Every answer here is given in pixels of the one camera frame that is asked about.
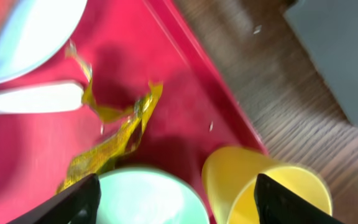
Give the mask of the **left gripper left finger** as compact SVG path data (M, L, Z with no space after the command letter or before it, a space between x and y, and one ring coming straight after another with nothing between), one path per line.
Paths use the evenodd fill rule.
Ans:
M95 224L100 200L98 176L90 174L11 223Z

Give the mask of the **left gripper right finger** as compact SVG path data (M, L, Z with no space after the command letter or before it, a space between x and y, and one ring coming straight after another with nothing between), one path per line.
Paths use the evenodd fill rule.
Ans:
M257 176L254 200L260 224L342 224L265 174Z

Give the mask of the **yellow plastic cup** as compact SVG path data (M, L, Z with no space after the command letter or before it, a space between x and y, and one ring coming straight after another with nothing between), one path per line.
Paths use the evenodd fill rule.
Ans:
M202 169L202 179L217 223L258 223L254 200L258 174L266 174L307 202L333 214L333 201L325 181L313 170L280 162L249 148L222 147Z

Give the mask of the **green bowl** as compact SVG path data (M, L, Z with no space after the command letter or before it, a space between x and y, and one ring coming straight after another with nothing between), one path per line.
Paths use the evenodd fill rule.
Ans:
M151 167L126 167L99 176L96 223L209 224L200 196L183 180Z

